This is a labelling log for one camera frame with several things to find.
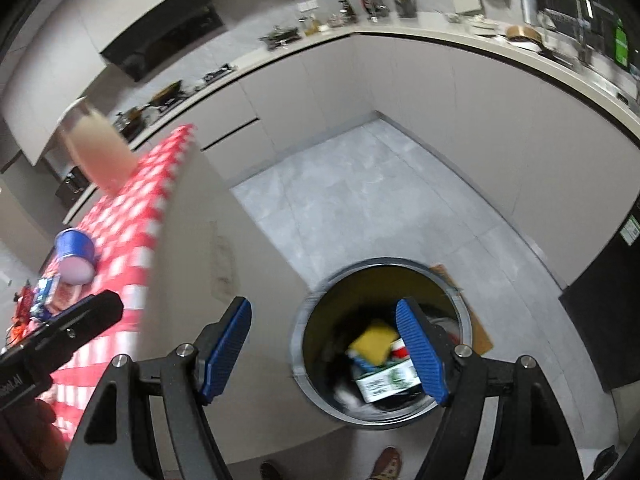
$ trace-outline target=green bottle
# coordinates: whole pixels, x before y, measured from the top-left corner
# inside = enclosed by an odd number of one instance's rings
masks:
[[[626,39],[625,29],[622,27],[622,20],[618,19],[616,27],[616,43],[614,46],[616,63],[626,70],[629,69],[629,43]]]

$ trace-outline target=blue gripper pad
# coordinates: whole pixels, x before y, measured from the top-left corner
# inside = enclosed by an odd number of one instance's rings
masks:
[[[200,390],[206,404],[211,403],[214,397],[222,395],[225,390],[250,327],[251,303],[243,298],[231,320],[223,327],[223,333],[207,359],[204,384]]]
[[[424,393],[433,397],[438,404],[443,404],[449,397],[444,365],[405,300],[398,301],[396,305],[396,324]]]

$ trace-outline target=trash can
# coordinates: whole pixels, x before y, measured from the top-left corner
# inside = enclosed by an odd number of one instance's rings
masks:
[[[471,320],[462,297],[428,267],[401,258],[374,258],[349,266],[309,295],[293,329],[293,376],[318,408],[363,429],[388,430],[437,406],[419,384],[365,403],[350,373],[345,354],[349,345],[373,320],[396,328],[396,304],[407,296],[415,298],[428,316],[457,322],[460,342],[471,346]]]

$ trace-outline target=brown shoe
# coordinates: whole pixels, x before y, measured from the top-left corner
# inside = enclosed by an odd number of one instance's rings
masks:
[[[262,480],[284,480],[284,476],[271,460],[260,464],[260,478]]]
[[[387,447],[376,460],[368,480],[397,480],[402,467],[400,452]]]

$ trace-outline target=metal screw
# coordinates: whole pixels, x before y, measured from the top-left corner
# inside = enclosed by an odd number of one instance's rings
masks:
[[[123,367],[125,364],[127,364],[128,360],[129,358],[126,355],[119,354],[119,355],[116,355],[116,357],[114,357],[111,360],[111,364],[116,368],[120,368],[120,367]]]
[[[187,357],[188,355],[193,354],[193,345],[191,345],[189,343],[182,343],[180,346],[178,346],[178,348],[175,350],[175,352],[180,357]]]
[[[468,345],[458,345],[454,348],[454,352],[458,357],[466,358],[471,357],[473,350]]]
[[[525,368],[535,368],[536,366],[538,366],[536,360],[530,355],[523,355],[520,358],[520,364]]]

